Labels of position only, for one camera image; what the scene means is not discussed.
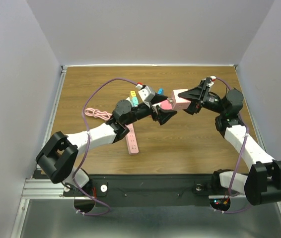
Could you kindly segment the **pink triangular power strip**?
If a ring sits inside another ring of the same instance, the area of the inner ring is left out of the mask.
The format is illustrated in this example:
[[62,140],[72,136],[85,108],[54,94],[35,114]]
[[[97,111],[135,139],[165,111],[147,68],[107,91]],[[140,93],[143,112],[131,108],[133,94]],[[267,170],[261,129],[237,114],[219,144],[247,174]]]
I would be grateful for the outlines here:
[[168,100],[162,101],[160,107],[164,110],[172,110],[172,104]]

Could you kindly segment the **pink cube adapter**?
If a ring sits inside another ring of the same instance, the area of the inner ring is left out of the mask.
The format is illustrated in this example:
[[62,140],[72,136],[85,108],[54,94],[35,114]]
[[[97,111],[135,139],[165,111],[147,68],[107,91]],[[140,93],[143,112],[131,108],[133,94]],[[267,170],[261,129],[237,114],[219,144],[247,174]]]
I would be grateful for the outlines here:
[[179,111],[179,110],[185,110],[188,108],[191,101],[178,96],[178,94],[180,94],[182,92],[186,92],[186,91],[187,91],[187,89],[174,89],[172,91],[172,94],[171,94],[172,102],[170,103],[172,110]]

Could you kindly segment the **pink long power strip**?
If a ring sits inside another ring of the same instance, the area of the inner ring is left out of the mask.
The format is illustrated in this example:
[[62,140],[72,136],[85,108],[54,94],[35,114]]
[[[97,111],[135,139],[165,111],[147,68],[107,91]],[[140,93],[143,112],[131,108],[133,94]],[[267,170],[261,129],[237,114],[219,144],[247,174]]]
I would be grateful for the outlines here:
[[136,140],[136,134],[134,131],[134,127],[132,124],[127,125],[127,128],[129,129],[129,133],[126,135],[126,143],[128,152],[130,155],[135,155],[139,153],[139,147]]

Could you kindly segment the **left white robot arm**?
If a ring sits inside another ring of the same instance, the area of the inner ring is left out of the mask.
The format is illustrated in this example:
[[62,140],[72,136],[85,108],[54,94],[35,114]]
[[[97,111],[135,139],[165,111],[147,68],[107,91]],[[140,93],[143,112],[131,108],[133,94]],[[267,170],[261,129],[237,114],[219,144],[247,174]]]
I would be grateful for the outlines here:
[[70,184],[80,195],[88,195],[92,183],[83,169],[75,167],[78,155],[86,157],[90,149],[122,140],[130,131],[128,125],[138,120],[151,116],[163,125],[176,114],[177,111],[164,110],[160,105],[141,103],[134,107],[130,101],[120,100],[110,119],[100,126],[74,134],[54,133],[37,155],[36,162],[52,183]]

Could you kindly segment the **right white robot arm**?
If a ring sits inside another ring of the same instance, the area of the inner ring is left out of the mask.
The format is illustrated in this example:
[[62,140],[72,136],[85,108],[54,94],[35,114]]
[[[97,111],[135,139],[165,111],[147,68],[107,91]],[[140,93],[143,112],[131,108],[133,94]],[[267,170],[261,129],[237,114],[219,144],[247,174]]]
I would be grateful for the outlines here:
[[213,84],[214,79],[206,78],[197,87],[178,93],[178,97],[190,101],[184,110],[188,114],[197,114],[202,108],[218,113],[217,131],[239,153],[237,160],[243,160],[249,172],[243,175],[237,170],[215,171],[210,181],[211,190],[238,192],[253,206],[280,202],[281,160],[269,155],[249,134],[249,127],[240,116],[243,94],[233,88],[220,98],[210,91]]

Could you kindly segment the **blue plug adapter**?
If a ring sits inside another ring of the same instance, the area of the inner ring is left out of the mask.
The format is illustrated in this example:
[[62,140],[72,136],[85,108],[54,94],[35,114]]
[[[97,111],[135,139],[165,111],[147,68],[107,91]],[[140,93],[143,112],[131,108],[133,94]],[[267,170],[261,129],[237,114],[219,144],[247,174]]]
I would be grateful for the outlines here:
[[157,92],[159,95],[164,95],[164,89],[160,88]]

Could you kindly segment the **teal usb charger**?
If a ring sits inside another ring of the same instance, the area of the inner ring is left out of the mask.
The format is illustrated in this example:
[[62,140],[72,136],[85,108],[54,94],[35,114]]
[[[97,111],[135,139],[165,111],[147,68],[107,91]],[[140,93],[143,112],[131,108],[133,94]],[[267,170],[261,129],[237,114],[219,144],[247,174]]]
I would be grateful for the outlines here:
[[137,97],[131,97],[131,103],[133,107],[137,107],[139,105],[139,101]]

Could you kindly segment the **yellow usb charger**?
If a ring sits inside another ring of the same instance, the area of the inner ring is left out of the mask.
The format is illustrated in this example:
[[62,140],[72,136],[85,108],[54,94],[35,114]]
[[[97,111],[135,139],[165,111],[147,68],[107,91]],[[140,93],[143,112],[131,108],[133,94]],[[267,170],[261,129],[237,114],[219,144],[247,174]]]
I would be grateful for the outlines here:
[[130,91],[130,98],[136,97],[136,92],[135,91]]

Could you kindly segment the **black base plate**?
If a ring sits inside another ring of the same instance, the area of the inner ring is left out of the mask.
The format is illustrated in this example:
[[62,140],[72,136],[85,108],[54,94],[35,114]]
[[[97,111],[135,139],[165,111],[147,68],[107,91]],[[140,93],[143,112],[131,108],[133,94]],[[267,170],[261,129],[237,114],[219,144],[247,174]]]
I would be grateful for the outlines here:
[[77,208],[209,206],[223,198],[226,188],[213,189],[211,174],[90,175],[82,189],[64,182],[64,196]]

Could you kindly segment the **aluminium frame rail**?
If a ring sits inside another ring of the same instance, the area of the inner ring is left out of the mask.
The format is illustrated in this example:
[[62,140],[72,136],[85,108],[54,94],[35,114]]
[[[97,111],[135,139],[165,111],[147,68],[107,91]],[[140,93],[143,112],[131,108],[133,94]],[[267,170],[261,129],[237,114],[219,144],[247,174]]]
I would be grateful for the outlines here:
[[[61,74],[58,79],[57,91],[54,96],[51,112],[49,113],[47,127],[45,129],[44,138],[41,147],[43,147],[49,140],[58,109],[58,104],[63,88],[63,84],[66,78],[67,66],[61,66]],[[27,179],[24,183],[21,198],[22,199],[57,199],[63,197],[64,187],[62,184],[53,184],[49,179],[35,179],[33,176],[36,172],[41,172],[42,169],[39,165],[36,166],[34,174],[30,179]]]

